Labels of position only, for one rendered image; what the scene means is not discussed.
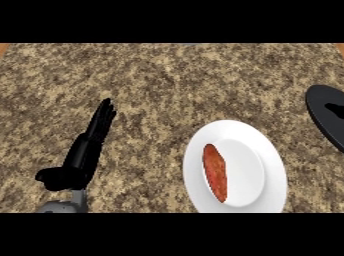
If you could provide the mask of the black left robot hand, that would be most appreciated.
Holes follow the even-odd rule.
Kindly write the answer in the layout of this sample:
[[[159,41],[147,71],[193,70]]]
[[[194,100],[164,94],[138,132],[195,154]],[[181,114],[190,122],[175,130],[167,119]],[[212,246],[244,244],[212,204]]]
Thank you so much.
[[[46,190],[80,190],[86,187],[94,176],[114,115],[113,104],[105,98],[94,112],[85,132],[77,135],[73,141],[63,165],[40,169],[35,175],[35,180],[43,183]]]

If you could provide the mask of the dark grey pan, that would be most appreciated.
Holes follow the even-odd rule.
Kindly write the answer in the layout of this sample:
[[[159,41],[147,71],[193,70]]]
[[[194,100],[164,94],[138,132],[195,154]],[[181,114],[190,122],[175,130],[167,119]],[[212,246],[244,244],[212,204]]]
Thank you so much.
[[[344,119],[324,107],[327,103],[344,106],[344,92],[327,85],[312,85],[305,92],[306,110],[320,132],[344,153]]]

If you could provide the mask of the white plate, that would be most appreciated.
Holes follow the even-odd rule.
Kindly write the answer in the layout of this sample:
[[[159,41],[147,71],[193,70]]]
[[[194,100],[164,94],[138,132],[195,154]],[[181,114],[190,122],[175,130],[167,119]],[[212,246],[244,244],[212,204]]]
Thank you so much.
[[[203,168],[203,147],[212,144],[225,162],[226,199],[219,202]],[[194,133],[185,147],[182,178],[188,198],[200,213],[280,213],[287,179],[278,152],[246,123],[218,120]]]

